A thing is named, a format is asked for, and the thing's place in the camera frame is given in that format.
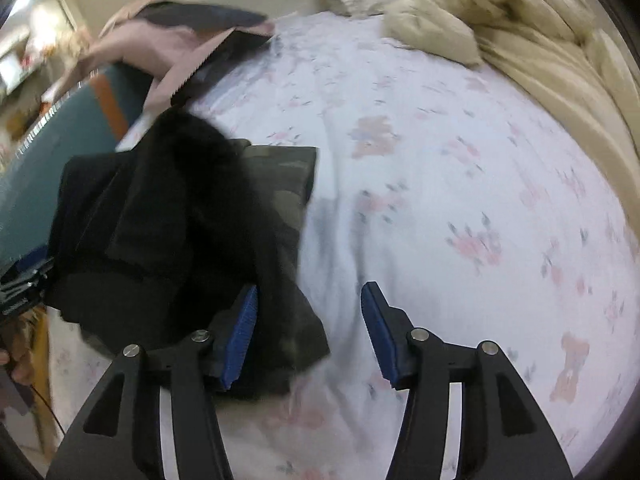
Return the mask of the left hand thumb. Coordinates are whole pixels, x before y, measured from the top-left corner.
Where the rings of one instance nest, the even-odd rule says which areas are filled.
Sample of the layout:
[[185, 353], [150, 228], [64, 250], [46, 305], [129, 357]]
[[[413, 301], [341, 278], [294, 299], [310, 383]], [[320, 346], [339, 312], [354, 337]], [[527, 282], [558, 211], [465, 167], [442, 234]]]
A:
[[32, 352], [30, 352], [20, 320], [1, 326], [1, 365], [9, 364], [14, 382], [30, 386], [34, 379]]

